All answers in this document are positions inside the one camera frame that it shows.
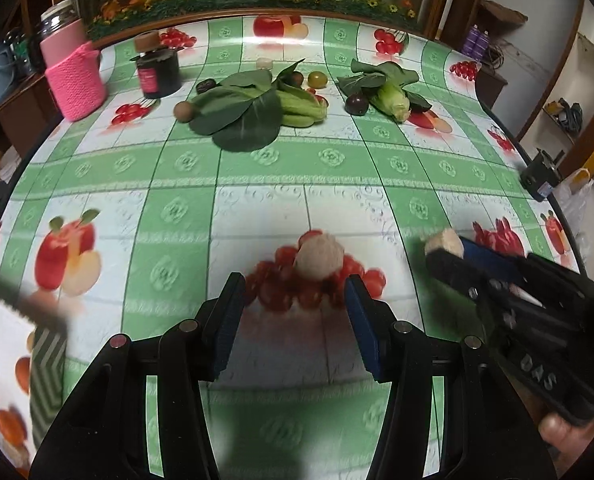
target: wooden frame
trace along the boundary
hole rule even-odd
[[[532,124],[535,122],[537,116],[541,113],[542,108],[544,108],[544,105],[546,104],[548,97],[551,95],[552,89],[555,88],[555,84],[557,83],[557,80],[560,78],[562,70],[564,70],[564,65],[566,65],[568,56],[570,56],[570,51],[572,50],[573,45],[575,44],[575,38],[577,37],[578,28],[580,28],[581,15],[584,11],[584,1],[585,0],[580,0],[580,2],[578,3],[577,13],[575,14],[575,18],[573,19],[573,24],[570,28],[570,34],[568,35],[568,40],[566,42],[566,46],[564,47],[564,51],[562,52],[562,56],[560,57],[560,62],[555,67],[551,79],[549,80],[548,85],[546,85],[546,88],[544,89],[544,93],[542,93],[542,96],[539,98],[539,101],[535,105],[535,109],[530,114],[530,116],[524,123],[524,126],[522,126],[522,129],[517,134],[517,140],[522,140],[525,134],[530,129],[530,127],[532,126]]]

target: screw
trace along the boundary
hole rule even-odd
[[[121,348],[128,341],[128,338],[123,334],[116,334],[110,338],[110,346],[112,348]]]
[[[179,323],[179,330],[182,332],[192,332],[196,330],[199,324],[194,319],[184,319]]]
[[[482,340],[478,338],[476,335],[468,335],[464,338],[464,342],[468,348],[472,348],[476,350],[480,346],[482,346]]]
[[[402,334],[407,334],[413,330],[413,325],[411,325],[408,321],[395,321],[392,324],[392,327]]]

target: green checkered tablecloth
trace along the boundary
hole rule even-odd
[[[104,49],[106,103],[82,121],[63,121],[14,188],[0,228],[0,289],[20,298],[37,294],[36,260],[50,220],[68,224],[99,211],[92,221],[98,280],[80,296],[62,287],[50,293],[69,318],[65,394],[112,334],[163,333],[216,297],[229,272],[250,273],[311,228],[334,234],[365,268],[382,269],[383,299],[394,313],[442,338],[480,329],[472,305],[427,275],[429,235],[452,226],[472,238],[473,222],[495,230],[505,218],[525,251],[575,267],[572,253],[560,254],[549,236],[548,203],[534,202],[520,186],[523,162],[498,141],[503,133],[480,107],[474,84],[450,72],[465,59],[460,54],[411,37],[401,56],[385,57],[375,51],[375,27],[311,17],[302,17],[305,40],[267,44],[254,37],[253,19],[178,27],[198,39],[179,54],[184,85],[129,124],[110,122],[120,105],[141,98],[132,41]],[[305,75],[328,74],[318,91],[330,103],[328,118],[282,127],[275,142],[253,153],[222,152],[175,121],[174,105],[195,94],[196,82],[251,70],[259,57],[275,60],[275,73],[305,58]],[[348,115],[332,80],[350,74],[353,58],[416,70],[420,82],[411,89],[452,133],[398,125],[374,108]],[[426,473],[439,466],[442,381],[435,386]],[[202,387],[222,474],[363,478],[388,389],[363,369],[344,311],[293,306],[273,314],[255,301],[227,370]],[[151,469],[161,473],[154,381],[147,394]]]

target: jar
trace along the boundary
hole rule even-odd
[[[156,30],[136,36],[134,46],[139,56],[132,60],[146,99],[161,99],[181,88],[177,51],[162,45]]]

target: round tan ball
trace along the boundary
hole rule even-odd
[[[195,116],[195,105],[188,101],[180,101],[173,108],[173,115],[180,123],[189,123]]]

